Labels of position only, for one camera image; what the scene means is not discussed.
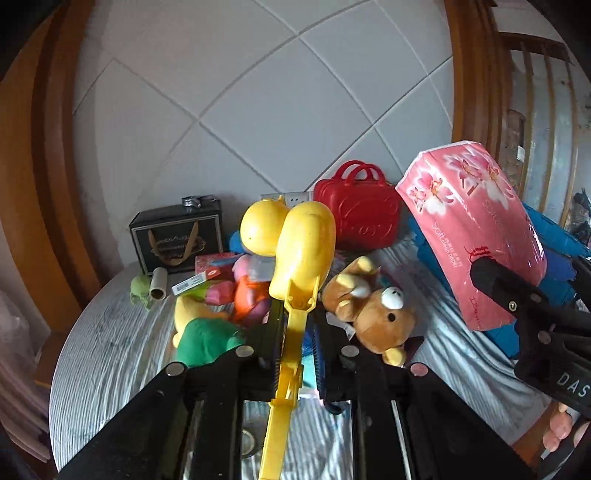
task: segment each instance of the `red handbag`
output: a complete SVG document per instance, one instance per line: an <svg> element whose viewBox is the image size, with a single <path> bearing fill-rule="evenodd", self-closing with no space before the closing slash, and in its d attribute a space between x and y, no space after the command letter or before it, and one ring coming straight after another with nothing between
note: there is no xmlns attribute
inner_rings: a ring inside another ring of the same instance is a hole
<svg viewBox="0 0 591 480"><path fill-rule="evenodd" d="M357 165L346 179L347 168ZM367 178L357 179L364 171ZM402 198L383 172L371 163L349 160L331 179L314 187L314 200L335 216L336 246L343 250L374 250L392 245L396 238Z"/></svg>

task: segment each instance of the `bed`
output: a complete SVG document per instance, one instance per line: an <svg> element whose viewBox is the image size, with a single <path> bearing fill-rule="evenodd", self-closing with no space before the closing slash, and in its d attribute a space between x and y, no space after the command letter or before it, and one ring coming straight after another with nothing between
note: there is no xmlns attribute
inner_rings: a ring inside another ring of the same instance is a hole
<svg viewBox="0 0 591 480"><path fill-rule="evenodd" d="M372 258L399 281L418 311L425 336L413 361L432 368L501 438L512 445L542 415L550 399L517 380L512 361L482 333L464 325L457 303L416 257L408 238ZM61 469L164 365L173 359L174 298L149 312L129 302L139 272L128 267L101 290L75 324L61 352L50 398L53 453ZM243 425L262 440L269 407L247 402ZM255 479L259 451L242 462ZM291 421L284 479L353 476L350 413L330 415L302 398Z"/></svg>

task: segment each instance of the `metal screw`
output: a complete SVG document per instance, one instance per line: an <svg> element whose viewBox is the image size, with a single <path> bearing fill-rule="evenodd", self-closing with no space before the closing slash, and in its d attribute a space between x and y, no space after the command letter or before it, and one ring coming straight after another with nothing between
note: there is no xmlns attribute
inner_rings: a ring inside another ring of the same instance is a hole
<svg viewBox="0 0 591 480"><path fill-rule="evenodd" d="M181 362L173 362L166 366L166 374L169 377L177 377L185 371L186 367Z"/></svg>
<svg viewBox="0 0 591 480"><path fill-rule="evenodd" d="M410 372L415 377L424 377L429 373L429 367L425 364L412 364L410 366Z"/></svg>
<svg viewBox="0 0 591 480"><path fill-rule="evenodd" d="M255 349L250 345L241 345L236 349L236 356L240 358L246 358L251 356L255 352Z"/></svg>
<svg viewBox="0 0 591 480"><path fill-rule="evenodd" d="M355 345L345 345L340 352L343 354L343 356L346 356L348 358L354 358L357 355L359 355L359 349L355 346Z"/></svg>
<svg viewBox="0 0 591 480"><path fill-rule="evenodd" d="M550 334L548 332L542 330L541 332L538 332L538 340L542 342L544 345L549 345L552 341L552 338L550 337Z"/></svg>

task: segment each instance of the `yellow plastic toy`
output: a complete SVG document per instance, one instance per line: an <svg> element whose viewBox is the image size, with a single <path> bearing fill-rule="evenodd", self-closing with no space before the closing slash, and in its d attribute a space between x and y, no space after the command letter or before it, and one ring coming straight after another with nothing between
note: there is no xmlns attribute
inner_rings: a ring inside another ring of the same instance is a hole
<svg viewBox="0 0 591 480"><path fill-rule="evenodd" d="M264 199L244 214L240 236L252 252L275 256L269 293L284 301L289 314L259 472L259 480L279 480L291 412L302 385L301 342L308 313L316 308L318 289L335 254L335 219L319 202L300 203L289 210L282 198Z"/></svg>

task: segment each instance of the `gold ribbon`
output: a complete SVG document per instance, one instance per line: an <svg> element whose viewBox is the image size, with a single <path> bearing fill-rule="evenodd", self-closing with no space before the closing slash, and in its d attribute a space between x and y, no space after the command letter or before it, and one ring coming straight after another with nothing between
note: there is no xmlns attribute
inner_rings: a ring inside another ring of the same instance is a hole
<svg viewBox="0 0 591 480"><path fill-rule="evenodd" d="M191 229L191 234L189 235L189 239L187 240L187 246L185 247L185 251L181 258L166 258L160 250L158 249L158 244L156 243L156 237L152 230L148 230L148 242L150 242L150 247L152 247L152 252L154 255L158 257L158 259L165 265L169 267L178 267L181 263L183 263L186 259L191 256L191 252L193 252L193 247L197 242L197 234L199 233L199 222L195 222L193 224L193 228Z"/></svg>

